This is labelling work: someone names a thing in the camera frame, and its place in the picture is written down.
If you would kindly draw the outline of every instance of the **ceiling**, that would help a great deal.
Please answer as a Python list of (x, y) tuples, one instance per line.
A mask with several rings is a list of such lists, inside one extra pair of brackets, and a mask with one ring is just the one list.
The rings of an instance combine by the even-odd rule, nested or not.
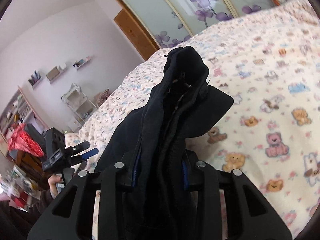
[(95, 0), (13, 0), (0, 20), (0, 51), (47, 17)]

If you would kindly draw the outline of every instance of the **pink teddy bear print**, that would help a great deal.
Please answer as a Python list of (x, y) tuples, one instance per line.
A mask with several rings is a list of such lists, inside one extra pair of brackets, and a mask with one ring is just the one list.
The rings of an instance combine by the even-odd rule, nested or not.
[(266, 155), (268, 157), (286, 155), (289, 152), (289, 147), (284, 145), (279, 132), (268, 133), (267, 142), (269, 144), (269, 148), (266, 149)]

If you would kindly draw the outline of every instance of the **bed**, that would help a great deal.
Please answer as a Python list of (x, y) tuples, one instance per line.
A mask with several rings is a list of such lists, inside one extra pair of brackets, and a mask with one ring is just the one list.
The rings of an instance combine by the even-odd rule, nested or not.
[[(207, 134), (186, 141), (216, 169), (240, 168), (295, 237), (320, 202), (320, 22), (307, 0), (212, 25), (179, 46), (192, 46), (208, 82), (234, 105)], [(126, 115), (146, 104), (171, 49), (132, 71), (66, 144), (87, 140), (100, 153)]]

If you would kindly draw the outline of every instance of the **wooden door frame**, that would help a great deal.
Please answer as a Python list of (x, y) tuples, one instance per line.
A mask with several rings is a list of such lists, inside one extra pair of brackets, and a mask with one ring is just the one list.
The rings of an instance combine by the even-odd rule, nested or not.
[(142, 25), (141, 21), (134, 15), (134, 13), (129, 9), (129, 7), (122, 1), (116, 0), (122, 7), (123, 10), (129, 15), (129, 17), (138, 24), (138, 28), (141, 30), (143, 35), (150, 41), (151, 46), (155, 49), (155, 51), (161, 49), (159, 45), (155, 42), (154, 38), (151, 34), (146, 30), (146, 28)]

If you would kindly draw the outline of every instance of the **wooden door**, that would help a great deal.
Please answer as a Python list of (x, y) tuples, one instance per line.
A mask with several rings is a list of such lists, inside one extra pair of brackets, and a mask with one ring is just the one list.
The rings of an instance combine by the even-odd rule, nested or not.
[(114, 21), (144, 60), (148, 60), (148, 58), (159, 49), (148, 31), (128, 9), (122, 9)]

